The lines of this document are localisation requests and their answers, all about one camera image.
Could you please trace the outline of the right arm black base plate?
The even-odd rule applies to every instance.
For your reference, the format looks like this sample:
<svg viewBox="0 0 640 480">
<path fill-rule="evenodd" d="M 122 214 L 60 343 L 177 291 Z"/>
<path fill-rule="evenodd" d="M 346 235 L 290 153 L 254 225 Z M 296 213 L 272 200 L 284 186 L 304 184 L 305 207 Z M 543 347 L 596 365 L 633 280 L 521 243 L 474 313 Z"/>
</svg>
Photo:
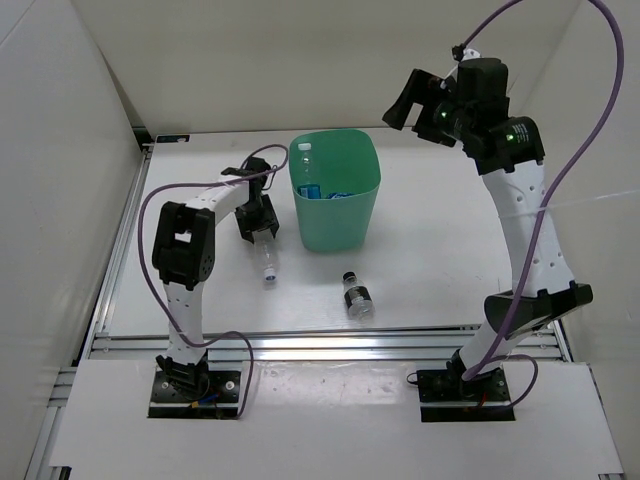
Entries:
<svg viewBox="0 0 640 480">
<path fill-rule="evenodd" d="M 418 370 L 407 376 L 418 388 L 423 423 L 511 422 L 514 407 L 503 368 L 461 382 L 446 370 Z"/>
</svg>

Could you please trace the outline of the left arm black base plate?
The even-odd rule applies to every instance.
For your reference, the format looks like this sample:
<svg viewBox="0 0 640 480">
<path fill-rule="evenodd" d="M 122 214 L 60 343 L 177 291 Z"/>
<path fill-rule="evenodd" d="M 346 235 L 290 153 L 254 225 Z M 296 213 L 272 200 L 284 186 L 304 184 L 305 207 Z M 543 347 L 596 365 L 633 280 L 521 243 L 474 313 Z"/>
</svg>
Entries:
<svg viewBox="0 0 640 480">
<path fill-rule="evenodd" d="M 242 373 L 209 371 L 204 383 L 191 392 L 176 388 L 157 369 L 151 388 L 147 417 L 152 419 L 231 420 L 240 407 Z"/>
</svg>

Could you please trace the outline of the Aquarius blue label bottle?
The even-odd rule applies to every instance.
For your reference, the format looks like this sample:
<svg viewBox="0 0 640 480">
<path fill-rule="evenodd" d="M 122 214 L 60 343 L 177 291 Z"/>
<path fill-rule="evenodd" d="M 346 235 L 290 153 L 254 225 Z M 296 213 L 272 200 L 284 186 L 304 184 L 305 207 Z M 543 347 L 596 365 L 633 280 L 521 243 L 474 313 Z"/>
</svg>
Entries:
<svg viewBox="0 0 640 480">
<path fill-rule="evenodd" d="M 318 165 L 312 155 L 312 145 L 309 142 L 300 143 L 298 150 L 300 158 L 300 181 L 298 182 L 298 194 L 309 200 L 322 198 L 321 187 L 318 182 Z"/>
</svg>

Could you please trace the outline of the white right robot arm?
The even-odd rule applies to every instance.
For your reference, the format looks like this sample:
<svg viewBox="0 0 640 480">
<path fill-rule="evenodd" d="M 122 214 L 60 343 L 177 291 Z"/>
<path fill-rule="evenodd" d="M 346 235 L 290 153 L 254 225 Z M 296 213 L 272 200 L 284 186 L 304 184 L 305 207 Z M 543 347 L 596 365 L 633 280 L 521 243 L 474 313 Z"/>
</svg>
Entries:
<svg viewBox="0 0 640 480">
<path fill-rule="evenodd" d="M 470 400 L 515 346 L 549 322 L 593 300 L 590 285 L 575 279 L 545 207 L 545 151 L 535 121 L 509 113 L 507 68 L 496 59 L 462 63 L 440 78 L 411 72 L 385 112 L 389 127 L 404 128 L 413 106 L 421 108 L 412 130 L 434 144 L 462 146 L 494 202 L 512 274 L 510 290 L 484 302 L 485 322 L 448 364 L 449 387 Z"/>
</svg>

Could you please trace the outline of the Pocari Sweat blue bottle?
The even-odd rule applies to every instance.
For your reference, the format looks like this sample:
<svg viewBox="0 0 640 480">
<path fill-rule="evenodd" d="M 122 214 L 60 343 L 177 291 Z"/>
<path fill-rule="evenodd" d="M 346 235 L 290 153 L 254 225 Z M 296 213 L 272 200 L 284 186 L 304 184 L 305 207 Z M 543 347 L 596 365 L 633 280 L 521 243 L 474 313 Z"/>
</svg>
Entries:
<svg viewBox="0 0 640 480">
<path fill-rule="evenodd" d="M 332 192 L 326 196 L 327 200 L 344 199 L 355 196 L 352 192 Z"/>
</svg>

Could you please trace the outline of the clear unlabelled plastic bottle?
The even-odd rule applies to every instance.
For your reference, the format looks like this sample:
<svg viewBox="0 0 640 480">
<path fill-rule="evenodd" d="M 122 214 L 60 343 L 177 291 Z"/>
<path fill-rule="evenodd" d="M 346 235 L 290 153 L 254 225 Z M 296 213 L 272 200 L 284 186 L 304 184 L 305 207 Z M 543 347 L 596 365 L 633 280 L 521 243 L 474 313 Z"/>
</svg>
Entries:
<svg viewBox="0 0 640 480">
<path fill-rule="evenodd" d="M 277 246 L 270 232 L 265 232 L 254 243 L 256 269 L 265 287 L 277 284 L 279 261 Z"/>
</svg>

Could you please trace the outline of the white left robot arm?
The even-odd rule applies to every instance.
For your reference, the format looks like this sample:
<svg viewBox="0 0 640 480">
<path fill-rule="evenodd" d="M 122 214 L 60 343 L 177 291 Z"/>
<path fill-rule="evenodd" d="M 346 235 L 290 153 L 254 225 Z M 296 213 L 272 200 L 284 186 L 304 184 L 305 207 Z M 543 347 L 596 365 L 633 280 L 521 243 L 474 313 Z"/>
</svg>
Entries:
<svg viewBox="0 0 640 480">
<path fill-rule="evenodd" d="M 202 297 L 215 264 L 217 225 L 234 215 L 241 238 L 266 261 L 261 268 L 264 282 L 277 279 L 272 253 L 279 222 L 269 196 L 263 192 L 271 171 L 263 159 L 252 157 L 244 167 L 223 170 L 218 186 L 186 203 L 167 202 L 162 206 L 152 266 L 164 289 L 161 304 L 169 318 L 169 347 L 157 363 L 188 400 L 202 398 L 210 386 L 204 359 Z"/>
</svg>

